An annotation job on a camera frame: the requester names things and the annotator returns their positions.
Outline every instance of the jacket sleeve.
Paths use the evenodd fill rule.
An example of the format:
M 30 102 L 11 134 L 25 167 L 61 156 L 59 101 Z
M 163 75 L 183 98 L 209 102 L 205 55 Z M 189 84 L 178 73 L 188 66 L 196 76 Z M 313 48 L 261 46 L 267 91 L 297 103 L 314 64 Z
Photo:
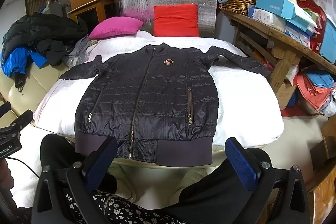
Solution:
M 224 48 L 218 48 L 216 46 L 211 46 L 210 49 L 204 54 L 203 62 L 208 69 L 210 69 L 211 65 L 213 65 L 214 62 L 218 60 L 220 55 L 235 63 L 244 70 L 260 73 L 264 77 L 268 77 L 270 75 L 270 71 L 266 68 L 265 65 L 260 64 L 252 58 L 239 56 Z
M 79 64 L 61 75 L 60 79 L 78 80 L 88 79 L 100 74 L 105 69 L 101 55 L 97 55 L 91 62 Z

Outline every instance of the magenta pillow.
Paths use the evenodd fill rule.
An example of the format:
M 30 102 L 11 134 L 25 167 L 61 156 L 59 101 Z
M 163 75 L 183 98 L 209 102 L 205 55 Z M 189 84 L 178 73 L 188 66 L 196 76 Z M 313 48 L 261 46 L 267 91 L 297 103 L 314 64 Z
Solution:
M 89 35 L 89 39 L 104 39 L 122 34 L 134 34 L 143 22 L 132 17 L 111 17 L 99 23 Z

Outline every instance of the cable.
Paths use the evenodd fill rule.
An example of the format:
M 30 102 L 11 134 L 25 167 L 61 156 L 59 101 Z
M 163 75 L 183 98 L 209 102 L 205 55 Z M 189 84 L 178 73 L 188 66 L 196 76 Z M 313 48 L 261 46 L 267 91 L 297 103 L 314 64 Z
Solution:
M 7 157 L 7 159 L 10 159 L 10 160 L 17 160 L 19 161 L 20 163 L 23 163 L 25 166 L 27 166 L 38 178 L 40 178 L 28 165 L 26 165 L 22 160 L 19 160 L 19 159 L 15 159 L 15 158 L 10 158 L 10 157 Z

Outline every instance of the jacket zipper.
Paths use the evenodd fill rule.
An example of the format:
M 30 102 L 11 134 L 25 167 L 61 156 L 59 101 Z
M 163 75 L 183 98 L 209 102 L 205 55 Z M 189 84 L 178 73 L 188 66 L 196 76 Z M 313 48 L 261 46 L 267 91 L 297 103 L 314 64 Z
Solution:
M 133 133 L 133 131 L 134 131 L 135 115 L 137 113 L 138 104 L 139 104 L 139 101 L 140 101 L 140 98 L 141 98 L 142 88 L 143 88 L 143 85 L 146 81 L 147 72 L 148 72 L 148 69 L 151 66 L 155 51 L 156 51 L 156 48 L 154 47 L 151 60 L 149 61 L 149 64 L 148 64 L 148 67 L 147 67 L 147 70 L 146 70 L 146 73 L 145 73 L 145 76 L 143 78 L 142 85 L 141 85 L 141 88 L 140 88 L 140 91 L 139 91 L 139 95 L 138 95 L 138 98 L 137 98 L 136 103 L 135 103 L 135 109 L 134 109 L 133 118 L 132 118 L 132 125 L 131 125 L 131 141 L 130 141 L 129 152 L 128 152 L 128 158 L 130 160 L 132 159 L 132 153 L 133 153 L 133 143 L 134 143 L 134 133 Z
M 104 215 L 106 215 L 106 213 L 107 213 L 107 207 L 109 206 L 110 200 L 112 198 L 113 198 L 113 196 L 111 195 L 104 202 L 104 206 L 103 206 L 103 213 L 104 213 Z
M 193 124 L 194 111 L 193 111 L 193 96 L 191 94 L 191 89 L 188 89 L 188 124 Z
M 91 109 L 91 112 L 89 113 L 89 116 L 88 116 L 88 118 L 87 118 L 87 120 L 88 120 L 89 122 L 91 122 L 91 119 L 92 119 L 92 112 L 93 112 L 93 111 L 95 110 L 95 108 L 96 108 L 96 105 L 97 105 L 97 103 L 98 103 L 98 100 L 99 100 L 100 95 L 101 95 L 101 92 L 99 93 L 99 95 L 98 95 L 98 97 L 97 97 L 97 100 L 96 100 L 95 104 L 93 105 L 93 107 L 92 107 L 92 109 Z

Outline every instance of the jacket logo patch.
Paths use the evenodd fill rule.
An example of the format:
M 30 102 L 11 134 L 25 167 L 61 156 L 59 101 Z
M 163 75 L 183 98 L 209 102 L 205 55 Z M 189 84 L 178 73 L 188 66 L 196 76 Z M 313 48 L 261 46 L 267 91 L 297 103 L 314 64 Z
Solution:
M 167 59 L 167 60 L 165 60 L 163 63 L 165 63 L 166 65 L 171 65 L 172 63 L 174 63 L 174 60 L 172 60 L 172 59 Z

